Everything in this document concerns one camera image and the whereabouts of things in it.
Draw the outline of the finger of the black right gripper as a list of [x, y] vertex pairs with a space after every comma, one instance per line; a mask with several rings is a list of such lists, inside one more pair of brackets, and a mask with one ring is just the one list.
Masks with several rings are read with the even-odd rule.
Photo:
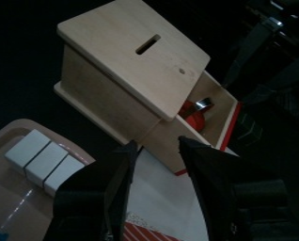
[[278, 92], [290, 89], [299, 83], [299, 58], [243, 98], [243, 104], [258, 104]]
[[238, 79], [243, 66], [282, 27], [283, 23], [273, 17], [269, 17], [255, 25], [246, 37], [241, 51], [227, 71], [223, 81], [225, 88], [227, 88]]

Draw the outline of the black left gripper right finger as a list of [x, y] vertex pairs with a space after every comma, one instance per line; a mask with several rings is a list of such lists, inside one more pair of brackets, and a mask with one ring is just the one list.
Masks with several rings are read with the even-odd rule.
[[251, 241], [234, 192], [233, 173], [239, 158], [185, 136], [179, 137], [179, 149], [203, 211], [209, 240]]

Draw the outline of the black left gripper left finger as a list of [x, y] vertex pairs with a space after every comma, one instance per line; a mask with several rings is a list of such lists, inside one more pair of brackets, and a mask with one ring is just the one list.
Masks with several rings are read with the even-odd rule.
[[138, 155], [138, 143], [131, 141], [61, 185], [43, 241], [123, 241]]

